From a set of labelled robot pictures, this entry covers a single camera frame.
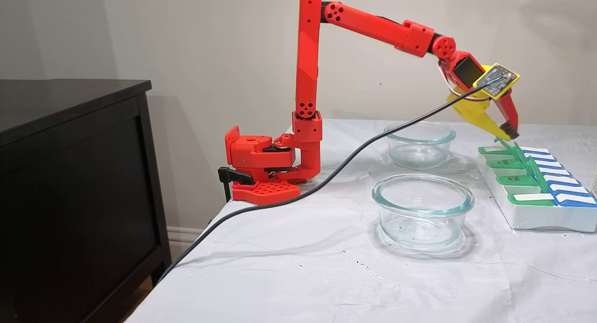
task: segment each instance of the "white baseboard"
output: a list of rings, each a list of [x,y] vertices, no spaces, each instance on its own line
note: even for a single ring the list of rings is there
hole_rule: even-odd
[[[187,227],[168,226],[167,228],[172,259],[179,257],[203,232],[203,229],[189,229]]]

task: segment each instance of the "circuit board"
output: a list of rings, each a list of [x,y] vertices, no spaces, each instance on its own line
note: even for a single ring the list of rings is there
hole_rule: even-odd
[[[475,82],[475,87],[482,87],[500,77],[505,78],[492,83],[482,90],[491,98],[500,98],[520,78],[520,75],[496,63]]]

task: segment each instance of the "pill organizer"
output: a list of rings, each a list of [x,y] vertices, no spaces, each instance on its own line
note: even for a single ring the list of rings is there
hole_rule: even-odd
[[[597,200],[548,149],[496,141],[476,163],[512,229],[597,230]]]

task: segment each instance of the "dresser top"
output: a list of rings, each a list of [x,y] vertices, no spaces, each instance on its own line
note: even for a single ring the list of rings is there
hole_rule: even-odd
[[[0,79],[0,146],[150,89],[129,79]]]

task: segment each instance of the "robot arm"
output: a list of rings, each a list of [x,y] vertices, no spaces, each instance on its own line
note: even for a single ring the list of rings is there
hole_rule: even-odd
[[[313,3],[318,5],[320,0],[301,0],[301,13],[303,11],[303,3],[305,3],[305,13],[307,13],[312,8]],[[304,26],[303,21],[300,22],[299,33],[302,27],[304,31],[314,34],[315,30],[313,30],[313,26],[309,28],[309,24],[312,24],[313,21],[309,21],[309,19],[306,21],[307,23]],[[390,19],[377,17],[339,2],[321,2],[319,21],[321,23],[335,24],[336,26],[380,40],[393,45],[396,49],[418,57],[423,57],[426,53],[434,54],[439,58],[439,66],[442,72],[447,79],[457,86],[457,90],[460,93],[472,89],[473,83],[482,77],[485,72],[489,71],[479,64],[471,53],[456,50],[456,42],[453,38],[437,34],[432,28],[409,20],[405,20],[403,24],[399,24]],[[300,48],[298,55],[299,60],[301,60]],[[299,94],[303,95],[304,92],[299,92],[299,83],[303,79],[299,80],[298,75],[299,73],[297,73],[297,105],[300,105],[302,102],[298,100]],[[316,87],[316,83],[314,85],[307,85],[307,88],[310,87]],[[510,97],[511,92],[512,90],[508,89],[505,94],[495,99],[495,104],[506,120],[500,128],[484,113],[488,103],[462,102],[454,108],[469,123],[477,125],[502,139],[510,140],[518,136],[516,132],[518,129],[518,113]],[[306,99],[310,98],[315,98],[315,94],[306,96]],[[308,113],[301,115],[302,118],[307,118],[308,116]]]
[[[233,183],[233,198],[236,200],[247,200],[258,205],[288,200],[300,195],[300,189],[294,183],[304,182],[319,174],[322,118],[317,111],[316,93],[320,24],[330,23],[347,28],[418,57],[426,53],[434,54],[439,58],[439,66],[446,79],[456,84],[455,91],[460,93],[472,89],[476,81],[484,79],[486,75],[490,77],[494,71],[493,68],[486,71],[470,53],[457,51],[453,38],[437,34],[432,28],[412,21],[399,24],[339,2],[322,0],[300,0],[298,19],[296,109],[292,112],[294,133],[282,134],[272,140],[267,136],[241,136],[237,126],[226,134],[228,164],[254,180],[252,185],[247,184],[251,182],[249,180]],[[488,98],[461,100],[454,104],[454,108],[469,123],[510,140],[510,136],[518,135],[518,115],[510,99],[509,87],[512,83],[514,80],[495,89],[497,92],[493,96],[506,119],[501,129],[484,113],[490,102]],[[301,163],[297,166],[293,166],[295,149],[301,150]],[[228,177],[232,176],[238,175],[220,175],[225,187],[230,182]]]

